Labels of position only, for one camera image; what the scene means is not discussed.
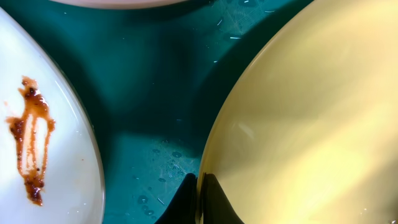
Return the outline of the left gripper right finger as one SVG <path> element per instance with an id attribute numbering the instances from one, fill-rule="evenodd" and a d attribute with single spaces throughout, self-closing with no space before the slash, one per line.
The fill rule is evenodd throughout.
<path id="1" fill-rule="evenodd" d="M 201 186 L 204 224 L 243 224 L 214 174 L 205 173 Z"/>

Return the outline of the white plate top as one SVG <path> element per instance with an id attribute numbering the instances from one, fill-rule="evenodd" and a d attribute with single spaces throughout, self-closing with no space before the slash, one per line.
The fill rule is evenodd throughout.
<path id="1" fill-rule="evenodd" d="M 73 6 L 97 9 L 146 9 L 152 7 L 168 6 L 187 0 L 52 0 Z"/>

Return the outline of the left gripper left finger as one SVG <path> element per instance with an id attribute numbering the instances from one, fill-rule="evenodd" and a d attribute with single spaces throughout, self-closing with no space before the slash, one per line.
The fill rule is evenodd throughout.
<path id="1" fill-rule="evenodd" d="M 197 177 L 187 174 L 155 224 L 196 224 Z"/>

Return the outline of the yellow-green plate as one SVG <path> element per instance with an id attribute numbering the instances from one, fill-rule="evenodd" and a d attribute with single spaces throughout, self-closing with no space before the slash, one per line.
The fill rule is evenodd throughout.
<path id="1" fill-rule="evenodd" d="M 244 223 L 397 222 L 397 1 L 318 0 L 224 102 L 199 176 Z"/>

